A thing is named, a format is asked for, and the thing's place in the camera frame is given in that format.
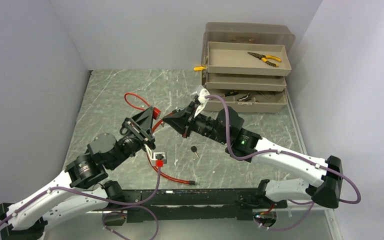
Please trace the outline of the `red cable lock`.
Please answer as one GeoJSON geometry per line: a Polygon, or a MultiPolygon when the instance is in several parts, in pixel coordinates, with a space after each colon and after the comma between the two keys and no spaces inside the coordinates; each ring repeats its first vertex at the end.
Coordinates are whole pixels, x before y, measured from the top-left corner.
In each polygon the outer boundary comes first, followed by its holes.
{"type": "MultiPolygon", "coordinates": [[[[152,117],[154,120],[158,120],[159,116],[161,114],[161,111],[154,107],[153,108],[153,114],[152,114],[152,117]]],[[[156,124],[152,127],[151,129],[151,133],[153,134],[154,131],[157,129],[158,126],[160,126],[162,124],[162,120],[158,120],[156,122],[156,124]]],[[[161,168],[164,166],[164,160],[167,160],[166,159],[167,157],[167,154],[166,153],[157,153],[157,152],[152,152],[152,151],[147,151],[147,159],[148,159],[148,162],[149,164],[152,166],[152,168],[158,173],[160,173],[160,176],[169,180],[169,181],[172,181],[172,182],[175,182],[175,183],[179,183],[179,184],[184,184],[184,185],[196,185],[197,183],[193,180],[183,180],[183,179],[178,179],[178,178],[175,178],[175,177],[172,177],[172,176],[169,176],[167,174],[165,174],[164,172],[161,171],[161,168]]]]}

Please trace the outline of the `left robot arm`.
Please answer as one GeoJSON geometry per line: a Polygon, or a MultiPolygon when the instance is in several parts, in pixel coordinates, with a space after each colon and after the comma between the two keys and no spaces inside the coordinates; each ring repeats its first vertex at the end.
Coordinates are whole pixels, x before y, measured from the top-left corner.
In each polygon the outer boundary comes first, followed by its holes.
{"type": "Polygon", "coordinates": [[[53,225],[83,213],[141,205],[126,201],[118,182],[108,180],[116,169],[138,151],[155,149],[153,121],[160,110],[149,106],[121,125],[121,138],[104,132],[84,153],[66,165],[47,185],[16,203],[0,204],[0,237],[3,240],[37,240],[53,225]]]}

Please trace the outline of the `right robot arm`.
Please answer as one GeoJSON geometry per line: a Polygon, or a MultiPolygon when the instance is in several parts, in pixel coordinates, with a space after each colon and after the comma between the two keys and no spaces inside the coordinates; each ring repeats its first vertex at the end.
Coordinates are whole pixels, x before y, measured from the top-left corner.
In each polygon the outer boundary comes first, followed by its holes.
{"type": "Polygon", "coordinates": [[[231,147],[231,157],[252,164],[266,164],[297,175],[292,180],[260,181],[255,194],[256,203],[267,208],[283,200],[311,200],[330,209],[339,207],[342,189],[342,161],[336,156],[327,159],[310,157],[279,146],[257,133],[243,128],[244,119],[231,107],[228,114],[221,110],[216,118],[196,114],[191,104],[174,110],[162,120],[183,138],[192,132],[231,147]]]}

